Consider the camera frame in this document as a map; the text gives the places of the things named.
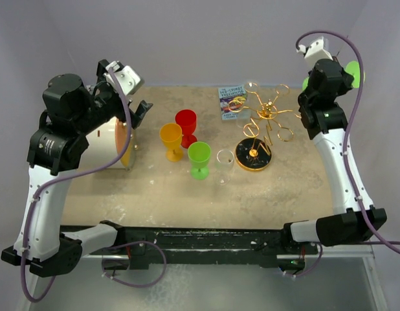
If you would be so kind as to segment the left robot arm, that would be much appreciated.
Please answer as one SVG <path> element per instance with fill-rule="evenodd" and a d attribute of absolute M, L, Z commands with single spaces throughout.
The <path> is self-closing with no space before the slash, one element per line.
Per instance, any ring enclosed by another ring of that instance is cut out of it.
<path fill-rule="evenodd" d="M 112 118 L 132 128 L 151 108 L 141 102 L 129 108 L 128 96 L 143 84 L 135 73 L 103 73 L 93 91 L 75 74 L 55 76 L 43 92 L 45 111 L 30 138 L 29 192 L 23 224 L 13 246 L 3 250 L 3 261 L 39 277 L 71 272 L 84 256 L 106 248 L 112 254 L 126 247 L 126 230 L 110 221 L 77 232 L 60 231 L 70 182 L 78 176 L 87 136 Z"/>

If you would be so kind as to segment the green goblet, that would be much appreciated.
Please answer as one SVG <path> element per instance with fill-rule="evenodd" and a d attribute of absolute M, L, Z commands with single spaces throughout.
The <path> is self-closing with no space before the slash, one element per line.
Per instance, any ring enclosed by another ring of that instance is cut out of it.
<path fill-rule="evenodd" d="M 359 62 L 356 60 L 350 61 L 344 70 L 353 77 L 353 82 L 351 84 L 352 88 L 358 89 L 361 81 Z M 302 82 L 302 91 L 306 89 L 308 82 L 309 76 L 307 76 Z"/>
<path fill-rule="evenodd" d="M 192 166 L 190 169 L 191 176 L 197 180 L 206 179 L 209 175 L 210 146 L 202 141 L 194 142 L 189 146 L 187 154 Z"/>

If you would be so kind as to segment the green goblet front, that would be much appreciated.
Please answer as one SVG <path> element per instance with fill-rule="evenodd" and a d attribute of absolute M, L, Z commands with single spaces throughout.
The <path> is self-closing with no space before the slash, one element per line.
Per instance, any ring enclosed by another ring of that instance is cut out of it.
<path fill-rule="evenodd" d="M 350 61 L 344 70 L 353 77 L 353 82 L 351 84 L 352 88 L 358 89 L 361 81 L 359 62 L 356 60 Z M 309 76 L 307 76 L 302 82 L 302 91 L 306 89 L 308 82 Z"/>

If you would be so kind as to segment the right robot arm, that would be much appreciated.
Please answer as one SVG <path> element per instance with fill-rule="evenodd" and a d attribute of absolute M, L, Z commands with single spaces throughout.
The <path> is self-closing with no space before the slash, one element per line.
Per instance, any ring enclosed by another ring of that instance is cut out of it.
<path fill-rule="evenodd" d="M 358 244 L 371 238 L 387 220 L 385 210 L 375 208 L 363 185 L 346 137 L 346 115 L 335 101 L 351 90 L 352 82 L 353 77 L 338 61 L 320 59 L 298 96 L 302 124 L 328 177 L 333 215 L 285 224 L 280 243 L 287 253 L 296 253 L 304 242 L 324 246 Z"/>

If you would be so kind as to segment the gold wine glass rack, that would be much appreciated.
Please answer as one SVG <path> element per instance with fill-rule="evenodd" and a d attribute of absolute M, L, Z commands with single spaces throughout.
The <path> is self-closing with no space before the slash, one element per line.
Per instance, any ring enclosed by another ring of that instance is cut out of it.
<path fill-rule="evenodd" d="M 291 113 L 298 115 L 292 109 L 279 109 L 278 100 L 291 92 L 289 86 L 279 84 L 274 88 L 274 97 L 263 100 L 257 92 L 257 103 L 252 109 L 249 123 L 242 128 L 245 138 L 235 147 L 234 159 L 244 170 L 261 172 L 271 163 L 273 141 L 271 134 L 275 133 L 282 142 L 288 143 L 294 139 L 294 131 L 281 125 L 278 117 L 281 114 Z"/>

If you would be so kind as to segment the orange plastic goblet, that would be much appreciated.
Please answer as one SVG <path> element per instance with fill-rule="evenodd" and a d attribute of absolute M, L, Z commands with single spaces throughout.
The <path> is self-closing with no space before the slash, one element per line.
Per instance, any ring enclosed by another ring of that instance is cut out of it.
<path fill-rule="evenodd" d="M 171 162 L 178 162 L 183 158 L 181 142 L 183 133 L 181 127 L 176 123 L 165 124 L 159 132 L 161 141 L 166 147 L 166 158 Z"/>

